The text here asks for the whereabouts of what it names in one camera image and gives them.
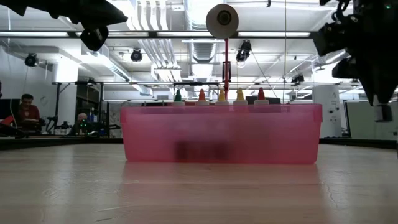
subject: desk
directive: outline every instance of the desk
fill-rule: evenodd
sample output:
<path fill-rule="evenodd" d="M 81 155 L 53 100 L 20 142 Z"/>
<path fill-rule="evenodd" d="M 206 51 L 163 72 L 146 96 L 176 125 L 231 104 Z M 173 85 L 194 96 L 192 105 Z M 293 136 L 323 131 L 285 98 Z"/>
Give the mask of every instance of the desk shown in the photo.
<path fill-rule="evenodd" d="M 312 166 L 126 162 L 122 144 L 0 151 L 3 223 L 398 223 L 393 150 Z"/>

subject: bottle cap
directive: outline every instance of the bottle cap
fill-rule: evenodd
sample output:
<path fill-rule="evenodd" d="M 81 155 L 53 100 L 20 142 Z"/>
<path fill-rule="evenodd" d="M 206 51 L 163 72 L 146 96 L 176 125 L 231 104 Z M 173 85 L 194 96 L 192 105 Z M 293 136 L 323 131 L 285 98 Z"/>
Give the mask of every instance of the bottle cap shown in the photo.
<path fill-rule="evenodd" d="M 206 101 L 205 91 L 203 89 L 200 89 L 199 101 Z"/>
<path fill-rule="evenodd" d="M 244 100 L 242 88 L 239 88 L 236 93 L 238 94 L 236 100 Z"/>
<path fill-rule="evenodd" d="M 264 90 L 260 88 L 259 90 L 259 96 L 257 97 L 258 100 L 265 100 L 266 97 L 264 96 Z"/>
<path fill-rule="evenodd" d="M 224 90 L 220 90 L 220 95 L 218 96 L 218 101 L 226 101 Z"/>
<path fill-rule="evenodd" d="M 177 90 L 174 102 L 182 102 L 180 90 Z"/>

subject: ceiling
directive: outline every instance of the ceiling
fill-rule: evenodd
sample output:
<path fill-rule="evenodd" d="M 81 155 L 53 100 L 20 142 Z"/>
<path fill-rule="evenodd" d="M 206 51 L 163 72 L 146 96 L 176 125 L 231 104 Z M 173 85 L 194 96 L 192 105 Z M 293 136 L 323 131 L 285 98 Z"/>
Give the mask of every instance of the ceiling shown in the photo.
<path fill-rule="evenodd" d="M 117 2 L 127 4 L 129 1 L 117 0 Z M 331 9 L 336 6 L 334 2 L 325 7 L 320 7 L 318 0 L 288 0 L 285 11 L 285 3 L 281 0 L 273 0 L 270 8 L 265 7 L 264 1 L 228 0 L 227 3 L 232 5 L 239 15 L 239 31 L 285 31 L 285 28 L 287 31 L 315 31 L 324 23 L 331 22 L 330 17 L 333 12 Z M 166 1 L 166 4 L 166 21 L 169 30 L 186 30 L 185 12 L 182 10 L 184 1 L 171 0 Z M 11 30 L 83 30 L 80 24 L 72 24 L 65 17 L 52 19 L 47 12 L 30 8 L 28 8 L 25 16 L 21 17 L 9 11 L 8 8 L 0 6 L 0 30 L 8 30 L 9 28 Z M 129 30 L 125 23 L 111 25 L 108 28 L 109 30 Z M 243 39 L 229 40 L 228 55 L 231 60 L 233 77 L 245 77 L 245 82 L 253 82 L 261 77 L 266 77 L 270 82 L 281 82 L 284 74 L 287 74 L 287 78 L 289 78 L 297 73 L 302 73 L 306 76 L 306 80 L 312 78 L 314 66 L 311 60 L 317 59 L 317 51 L 312 40 L 252 39 L 251 44 L 254 54 L 251 54 L 248 58 L 245 67 L 237 68 L 234 58 L 242 41 Z M 79 39 L 11 39 L 10 45 L 14 47 L 58 47 L 77 58 L 80 61 L 79 63 L 84 65 L 79 69 L 79 76 L 93 77 L 98 81 L 105 82 L 115 81 L 114 74 L 103 64 L 87 59 L 86 53 L 82 50 L 84 45 L 82 47 Z M 142 51 L 143 59 L 141 62 L 132 62 L 130 59 L 132 50 L 141 47 L 137 39 L 108 39 L 106 46 L 110 50 L 111 60 L 123 70 L 128 71 L 133 79 L 137 81 L 154 80 L 150 75 L 152 62 L 144 51 Z M 195 76 L 192 73 L 189 44 L 183 43 L 181 39 L 172 39 L 172 47 L 177 63 L 181 67 L 181 77 Z M 224 55 L 225 44 L 218 43 L 209 80 L 221 80 L 221 65 L 224 61 Z M 289 73 L 293 68 L 298 70 Z"/>

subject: pink plastic bin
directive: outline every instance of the pink plastic bin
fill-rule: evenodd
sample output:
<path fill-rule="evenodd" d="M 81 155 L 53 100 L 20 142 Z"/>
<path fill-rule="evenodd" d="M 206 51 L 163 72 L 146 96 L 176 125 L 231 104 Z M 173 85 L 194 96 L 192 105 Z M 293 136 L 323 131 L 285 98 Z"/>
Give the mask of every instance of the pink plastic bin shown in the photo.
<path fill-rule="evenodd" d="M 313 164 L 322 105 L 122 108 L 129 161 Z"/>

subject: wooden table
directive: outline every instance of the wooden table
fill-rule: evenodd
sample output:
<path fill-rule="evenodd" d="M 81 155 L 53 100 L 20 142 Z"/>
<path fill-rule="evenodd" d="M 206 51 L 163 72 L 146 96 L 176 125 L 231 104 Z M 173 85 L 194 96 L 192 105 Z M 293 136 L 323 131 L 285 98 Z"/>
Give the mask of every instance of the wooden table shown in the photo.
<path fill-rule="evenodd" d="M 130 163 L 123 145 L 0 152 L 1 223 L 398 223 L 392 150 L 313 166 Z"/>

